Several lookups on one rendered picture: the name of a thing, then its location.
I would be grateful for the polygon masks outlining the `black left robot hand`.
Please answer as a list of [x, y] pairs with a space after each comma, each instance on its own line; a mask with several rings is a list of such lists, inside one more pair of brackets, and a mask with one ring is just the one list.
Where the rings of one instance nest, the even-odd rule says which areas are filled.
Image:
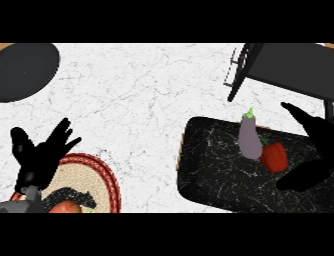
[[11, 154], [20, 166], [14, 184], [14, 191], [25, 194], [25, 189], [34, 186], [38, 190], [48, 187], [59, 161], [81, 138], [68, 141], [72, 134], [69, 120], [63, 118], [56, 125], [47, 139], [34, 145], [22, 128], [10, 129]]

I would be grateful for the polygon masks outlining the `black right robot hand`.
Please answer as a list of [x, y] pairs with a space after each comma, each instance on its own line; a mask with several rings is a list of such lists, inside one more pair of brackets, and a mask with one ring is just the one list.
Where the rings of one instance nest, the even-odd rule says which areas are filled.
[[334, 124], [320, 117], [313, 117], [290, 103], [280, 103], [295, 121], [301, 124], [320, 159], [302, 162], [277, 180], [279, 190], [304, 192], [323, 182], [334, 172]]

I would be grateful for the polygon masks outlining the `red bell pepper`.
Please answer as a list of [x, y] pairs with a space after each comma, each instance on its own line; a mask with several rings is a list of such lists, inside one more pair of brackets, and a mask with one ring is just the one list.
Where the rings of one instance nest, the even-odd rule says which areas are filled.
[[268, 143], [265, 138], [259, 138], [259, 142], [262, 152], [258, 160], [270, 173], [282, 172], [288, 168], [285, 147], [279, 142]]

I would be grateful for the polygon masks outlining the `black marble tray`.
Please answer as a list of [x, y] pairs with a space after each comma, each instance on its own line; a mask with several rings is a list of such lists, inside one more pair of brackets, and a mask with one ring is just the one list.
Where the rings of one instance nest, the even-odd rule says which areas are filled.
[[334, 213], [334, 176], [302, 192], [277, 190], [283, 175], [242, 156], [237, 131], [233, 122], [189, 119], [177, 169], [183, 198], [237, 213]]

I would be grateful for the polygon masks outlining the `black tiered shelf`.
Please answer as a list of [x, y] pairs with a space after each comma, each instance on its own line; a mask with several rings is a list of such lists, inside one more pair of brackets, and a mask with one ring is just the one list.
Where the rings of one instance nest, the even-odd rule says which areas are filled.
[[334, 123], [334, 43], [245, 43], [230, 56], [227, 101], [245, 79], [320, 99], [324, 119]]

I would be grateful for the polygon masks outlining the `beige placemat with red rim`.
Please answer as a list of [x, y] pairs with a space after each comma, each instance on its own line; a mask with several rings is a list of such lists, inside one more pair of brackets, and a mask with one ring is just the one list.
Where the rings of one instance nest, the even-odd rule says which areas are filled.
[[57, 189], [70, 187], [78, 192], [90, 192], [96, 208], [81, 207], [85, 213], [118, 213], [121, 211], [119, 187], [115, 175], [104, 162], [84, 153], [70, 153], [59, 161], [59, 167], [41, 192], [41, 200]]

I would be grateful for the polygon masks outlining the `black speckled plate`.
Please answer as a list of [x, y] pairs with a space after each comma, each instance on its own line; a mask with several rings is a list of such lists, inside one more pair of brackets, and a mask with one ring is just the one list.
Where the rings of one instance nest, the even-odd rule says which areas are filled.
[[54, 190], [41, 200], [44, 210], [48, 211], [63, 201], [72, 201], [90, 209], [96, 208], [96, 201], [90, 195], [90, 192], [82, 193], [70, 187], [63, 187]]

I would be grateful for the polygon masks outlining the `orange tomato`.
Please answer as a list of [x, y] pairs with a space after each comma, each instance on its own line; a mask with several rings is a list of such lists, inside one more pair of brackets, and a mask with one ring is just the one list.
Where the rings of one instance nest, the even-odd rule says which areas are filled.
[[79, 213], [81, 207], [79, 205], [70, 201], [66, 200], [54, 205], [54, 207], [48, 210], [50, 213]]

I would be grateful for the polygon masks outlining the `purple eggplant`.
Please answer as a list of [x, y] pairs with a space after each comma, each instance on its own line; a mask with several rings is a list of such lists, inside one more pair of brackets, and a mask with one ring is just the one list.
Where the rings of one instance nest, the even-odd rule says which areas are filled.
[[242, 114], [237, 133], [237, 146], [242, 156], [257, 160], [261, 156], [262, 145], [255, 130], [255, 116], [252, 110]]

